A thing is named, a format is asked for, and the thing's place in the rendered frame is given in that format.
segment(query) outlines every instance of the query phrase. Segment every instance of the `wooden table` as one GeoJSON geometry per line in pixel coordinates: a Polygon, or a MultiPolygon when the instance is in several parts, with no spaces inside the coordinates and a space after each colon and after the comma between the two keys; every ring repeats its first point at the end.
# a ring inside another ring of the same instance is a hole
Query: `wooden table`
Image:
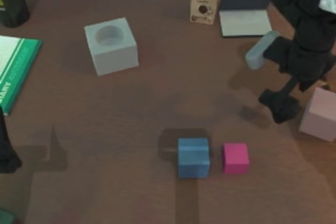
{"type": "MultiPolygon", "coordinates": [[[[256,38],[188,22],[190,0],[29,0],[32,18],[0,34],[41,39],[8,130],[24,162],[0,175],[0,208],[26,224],[335,224],[336,145],[273,124],[257,102],[288,76],[250,71],[256,38]],[[126,17],[138,68],[97,77],[84,26],[126,17]],[[176,139],[211,139],[210,177],[178,180],[176,139]],[[224,142],[251,167],[224,176],[224,142]]],[[[292,30],[270,9],[274,29],[292,30]]],[[[294,92],[304,105],[311,90],[294,92]]]]}

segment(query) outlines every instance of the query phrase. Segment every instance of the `pink cube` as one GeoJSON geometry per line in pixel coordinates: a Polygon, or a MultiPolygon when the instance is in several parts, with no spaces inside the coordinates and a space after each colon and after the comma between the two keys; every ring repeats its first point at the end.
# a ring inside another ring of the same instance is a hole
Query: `pink cube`
{"type": "Polygon", "coordinates": [[[225,174],[243,174],[250,164],[247,144],[225,143],[223,144],[223,172],[225,174]]]}
{"type": "Polygon", "coordinates": [[[336,138],[336,94],[315,88],[300,125],[300,131],[326,141],[336,138]]]}

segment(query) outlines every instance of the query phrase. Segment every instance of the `pink box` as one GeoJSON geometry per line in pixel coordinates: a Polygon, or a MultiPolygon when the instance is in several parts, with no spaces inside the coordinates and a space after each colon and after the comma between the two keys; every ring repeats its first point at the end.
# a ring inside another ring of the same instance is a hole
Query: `pink box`
{"type": "Polygon", "coordinates": [[[336,94],[315,88],[299,130],[326,141],[333,141],[336,138],[336,94]]]}
{"type": "Polygon", "coordinates": [[[247,173],[250,164],[247,144],[225,143],[222,150],[223,172],[225,174],[247,173]]]}

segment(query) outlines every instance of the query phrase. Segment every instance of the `black container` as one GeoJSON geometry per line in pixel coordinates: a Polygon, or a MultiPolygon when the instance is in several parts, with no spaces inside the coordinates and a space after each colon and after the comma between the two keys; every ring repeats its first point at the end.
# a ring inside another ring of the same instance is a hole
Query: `black container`
{"type": "Polygon", "coordinates": [[[18,27],[29,20],[26,0],[0,0],[0,23],[6,27],[18,27]]]}

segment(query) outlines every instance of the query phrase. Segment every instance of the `cardboard box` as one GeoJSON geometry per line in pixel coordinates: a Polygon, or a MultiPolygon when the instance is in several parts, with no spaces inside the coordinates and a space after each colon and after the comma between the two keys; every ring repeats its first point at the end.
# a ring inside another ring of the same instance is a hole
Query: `cardboard box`
{"type": "Polygon", "coordinates": [[[190,21],[212,25],[215,21],[218,0],[191,0],[190,21]]]}

